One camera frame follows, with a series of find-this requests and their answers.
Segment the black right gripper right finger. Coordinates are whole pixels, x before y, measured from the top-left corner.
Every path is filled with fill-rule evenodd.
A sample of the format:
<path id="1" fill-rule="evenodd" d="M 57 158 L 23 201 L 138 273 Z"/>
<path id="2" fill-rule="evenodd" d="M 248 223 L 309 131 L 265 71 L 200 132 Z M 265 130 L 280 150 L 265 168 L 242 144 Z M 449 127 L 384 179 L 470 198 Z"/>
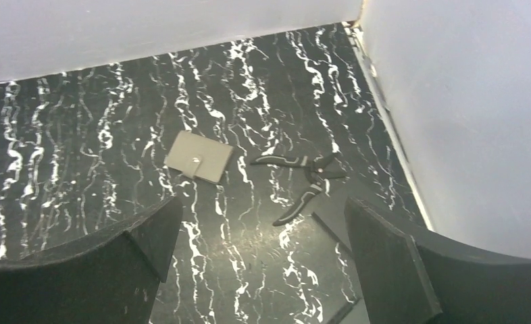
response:
<path id="1" fill-rule="evenodd" d="M 452 240 L 354 198 L 345 203 L 371 323 L 531 323 L 531 259 Z"/>

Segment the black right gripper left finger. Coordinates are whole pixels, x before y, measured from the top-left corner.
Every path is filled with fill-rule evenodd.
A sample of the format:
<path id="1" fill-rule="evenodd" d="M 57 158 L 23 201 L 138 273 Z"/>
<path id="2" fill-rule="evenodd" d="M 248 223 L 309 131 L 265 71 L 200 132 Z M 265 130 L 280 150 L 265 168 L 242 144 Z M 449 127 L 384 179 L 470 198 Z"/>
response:
<path id="1" fill-rule="evenodd" d="M 0 323 L 147 323 L 182 216 L 174 197 L 81 238 L 0 261 Z"/>

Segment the grey leather card holder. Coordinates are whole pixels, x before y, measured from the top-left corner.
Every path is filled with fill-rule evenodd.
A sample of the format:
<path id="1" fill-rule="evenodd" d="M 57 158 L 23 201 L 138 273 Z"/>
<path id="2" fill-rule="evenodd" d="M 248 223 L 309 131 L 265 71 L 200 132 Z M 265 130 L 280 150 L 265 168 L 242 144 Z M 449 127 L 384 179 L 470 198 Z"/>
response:
<path id="1" fill-rule="evenodd" d="M 176 136 L 164 163 L 189 179 L 218 184 L 234 147 L 182 130 Z"/>

